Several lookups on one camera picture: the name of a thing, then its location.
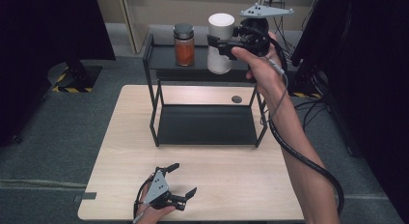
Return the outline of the white-lidded jar of white granules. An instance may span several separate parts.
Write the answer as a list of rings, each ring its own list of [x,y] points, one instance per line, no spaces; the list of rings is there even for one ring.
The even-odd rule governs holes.
[[[234,17],[230,14],[213,14],[208,18],[208,34],[228,41],[232,37]],[[208,46],[207,68],[216,74],[227,73],[232,68],[232,61],[226,55],[220,55],[217,47]]]

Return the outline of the person's right hand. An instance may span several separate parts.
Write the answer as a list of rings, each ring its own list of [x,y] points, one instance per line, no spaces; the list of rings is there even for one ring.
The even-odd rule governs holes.
[[[269,52],[264,57],[254,55],[241,47],[234,47],[232,53],[238,60],[250,66],[246,78],[257,80],[257,89],[263,95],[269,109],[278,107],[286,95],[286,86],[283,78],[270,65],[270,61],[277,65],[281,64],[275,46],[270,44]]]

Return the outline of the dark curtain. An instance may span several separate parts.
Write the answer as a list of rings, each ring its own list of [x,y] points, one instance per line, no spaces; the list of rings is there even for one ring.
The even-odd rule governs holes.
[[[318,0],[291,58],[327,78],[347,138],[409,224],[409,0]]]
[[[114,58],[97,0],[0,0],[0,148],[25,125],[52,67]]]

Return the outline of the beige wall post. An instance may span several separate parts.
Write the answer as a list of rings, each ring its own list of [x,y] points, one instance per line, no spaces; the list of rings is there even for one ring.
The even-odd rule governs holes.
[[[149,26],[148,24],[141,23],[137,19],[136,13],[132,10],[131,0],[119,1],[131,50],[134,54],[139,54],[143,50],[146,35],[149,31]]]

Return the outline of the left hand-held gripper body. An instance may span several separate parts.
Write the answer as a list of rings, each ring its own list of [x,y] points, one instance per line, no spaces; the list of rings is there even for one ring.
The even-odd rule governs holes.
[[[141,195],[145,186],[148,187],[148,192],[144,199],[138,199],[138,204],[150,205],[156,210],[169,206],[178,210],[176,196],[170,192],[169,185],[165,180],[167,173],[162,174],[162,169],[157,167],[155,172],[141,185],[138,195]]]

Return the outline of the glass jar of orange powder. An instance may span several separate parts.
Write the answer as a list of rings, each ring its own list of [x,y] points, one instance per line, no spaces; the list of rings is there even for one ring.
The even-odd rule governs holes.
[[[191,66],[195,57],[194,27],[189,23],[178,23],[173,32],[177,64]]]

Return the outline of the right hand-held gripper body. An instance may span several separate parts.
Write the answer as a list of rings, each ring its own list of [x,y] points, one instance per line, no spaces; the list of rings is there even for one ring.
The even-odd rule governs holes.
[[[282,49],[268,34],[269,16],[283,16],[293,14],[293,9],[279,9],[271,6],[260,5],[256,3],[247,10],[241,11],[240,16],[243,20],[238,26],[244,28],[244,36],[239,37],[242,47],[257,56],[265,56],[269,50],[270,44],[275,46],[277,52]]]

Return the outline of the black stand base hazard tape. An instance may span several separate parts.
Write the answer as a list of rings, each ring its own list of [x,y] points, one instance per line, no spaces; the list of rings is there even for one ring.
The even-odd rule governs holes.
[[[101,66],[66,67],[52,88],[53,92],[90,93],[102,70]]]

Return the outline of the grey floor tape patch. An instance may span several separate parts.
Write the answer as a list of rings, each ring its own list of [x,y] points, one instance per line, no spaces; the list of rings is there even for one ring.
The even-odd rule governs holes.
[[[96,197],[95,192],[84,192],[82,194],[75,195],[73,201],[75,203],[80,203],[83,200],[94,200]]]

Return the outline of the person's left hand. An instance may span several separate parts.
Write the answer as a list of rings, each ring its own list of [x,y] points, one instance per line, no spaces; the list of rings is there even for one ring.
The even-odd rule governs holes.
[[[175,207],[169,206],[161,210],[156,210],[149,205],[139,204],[136,212],[138,220],[135,221],[135,224],[156,224],[165,215],[173,212],[175,209]]]

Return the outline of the black metal shelf rack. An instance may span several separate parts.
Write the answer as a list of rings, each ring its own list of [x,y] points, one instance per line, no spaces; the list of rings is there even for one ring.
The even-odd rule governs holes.
[[[150,131],[157,146],[169,145],[253,145],[257,147],[266,130],[267,121],[260,116],[261,131],[256,131],[253,104],[259,110],[265,107],[258,92],[253,92],[247,104],[190,104],[167,103],[163,97],[164,82],[182,82],[189,93],[194,82],[231,82],[245,80],[245,65],[234,63],[224,74],[215,74],[205,68],[204,54],[207,48],[195,47],[194,64],[179,66],[174,48],[168,44],[156,44],[149,35],[143,56],[143,64],[150,92],[152,113]]]

